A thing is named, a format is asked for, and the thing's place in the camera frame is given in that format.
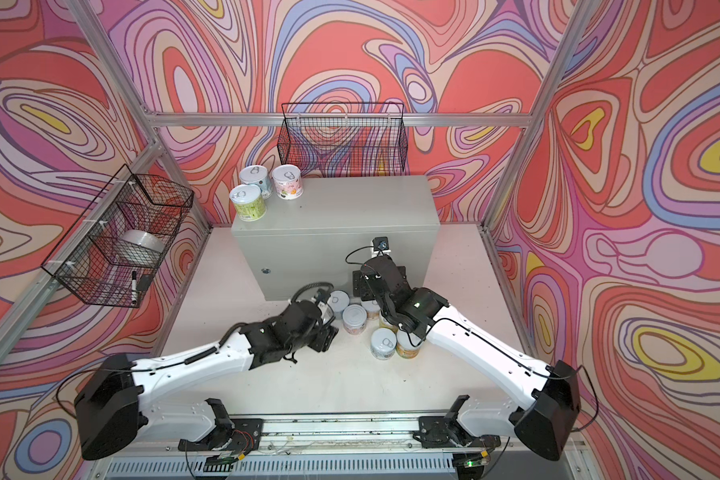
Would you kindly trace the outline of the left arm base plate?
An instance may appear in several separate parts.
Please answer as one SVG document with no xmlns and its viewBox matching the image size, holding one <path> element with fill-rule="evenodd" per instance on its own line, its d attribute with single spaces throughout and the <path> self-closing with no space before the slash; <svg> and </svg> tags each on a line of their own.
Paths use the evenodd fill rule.
<svg viewBox="0 0 720 480">
<path fill-rule="evenodd" d="M 181 439 L 181 452 L 228 451 L 250 454 L 260 445 L 264 420 L 261 418 L 233 418 L 228 426 L 216 426 L 198 441 Z"/>
</svg>

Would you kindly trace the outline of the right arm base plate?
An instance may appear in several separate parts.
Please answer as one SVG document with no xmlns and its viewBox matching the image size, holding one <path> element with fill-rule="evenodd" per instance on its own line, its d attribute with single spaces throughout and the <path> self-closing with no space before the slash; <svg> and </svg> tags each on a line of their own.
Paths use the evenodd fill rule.
<svg viewBox="0 0 720 480">
<path fill-rule="evenodd" d="M 412 438 L 425 449 L 482 447 L 491 452 L 498 448 L 500 436 L 473 436 L 458 423 L 459 410 L 469 398 L 459 395 L 445 414 L 420 416 Z"/>
</svg>

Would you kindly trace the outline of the can red label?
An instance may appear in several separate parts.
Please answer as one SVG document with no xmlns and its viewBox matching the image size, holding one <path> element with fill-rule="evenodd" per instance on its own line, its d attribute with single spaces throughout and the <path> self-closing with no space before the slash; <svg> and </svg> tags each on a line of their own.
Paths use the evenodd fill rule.
<svg viewBox="0 0 720 480">
<path fill-rule="evenodd" d="M 273 191 L 269 170 L 263 165 L 251 165 L 243 168 L 239 173 L 242 184 L 256 185 L 261 190 L 261 197 L 268 199 Z"/>
</svg>

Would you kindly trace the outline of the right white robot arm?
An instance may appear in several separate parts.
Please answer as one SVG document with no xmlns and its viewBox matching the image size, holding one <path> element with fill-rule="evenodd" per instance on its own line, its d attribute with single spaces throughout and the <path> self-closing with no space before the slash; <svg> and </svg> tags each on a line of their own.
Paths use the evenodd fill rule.
<svg viewBox="0 0 720 480">
<path fill-rule="evenodd" d="M 546 363 L 507 345 L 468 320 L 445 297 L 413 288 L 393 259 L 379 254 L 358 265 L 353 287 L 374 300 L 397 329 L 399 346 L 440 347 L 485 375 L 507 395 L 509 413 L 480 409 L 469 398 L 452 418 L 473 437 L 505 435 L 538 456 L 557 461 L 581 411 L 579 371 L 559 360 Z"/>
</svg>

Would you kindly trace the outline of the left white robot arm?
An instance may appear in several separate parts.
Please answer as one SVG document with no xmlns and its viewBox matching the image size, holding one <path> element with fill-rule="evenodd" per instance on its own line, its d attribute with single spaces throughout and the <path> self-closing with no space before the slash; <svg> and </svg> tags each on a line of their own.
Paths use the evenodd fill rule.
<svg viewBox="0 0 720 480">
<path fill-rule="evenodd" d="M 240 440 L 240 453 L 253 450 L 252 433 L 234 423 L 221 400 L 171 406 L 164 401 L 205 381 L 292 362 L 303 347 L 327 351 L 338 333 L 329 302 L 332 288 L 329 282 L 308 284 L 280 314 L 238 322 L 203 346 L 138 360 L 108 357 L 74 400 L 83 459 L 109 457 L 137 440 L 176 439 L 184 452 L 231 450 Z"/>
</svg>

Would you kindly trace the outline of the can green yellow label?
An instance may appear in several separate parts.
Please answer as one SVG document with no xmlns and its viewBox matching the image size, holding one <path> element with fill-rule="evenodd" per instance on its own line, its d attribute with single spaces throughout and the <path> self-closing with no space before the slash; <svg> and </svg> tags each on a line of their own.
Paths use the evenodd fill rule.
<svg viewBox="0 0 720 480">
<path fill-rule="evenodd" d="M 241 184 L 230 192 L 237 217 L 244 222 L 260 220 L 266 214 L 262 191 L 257 185 Z"/>
</svg>

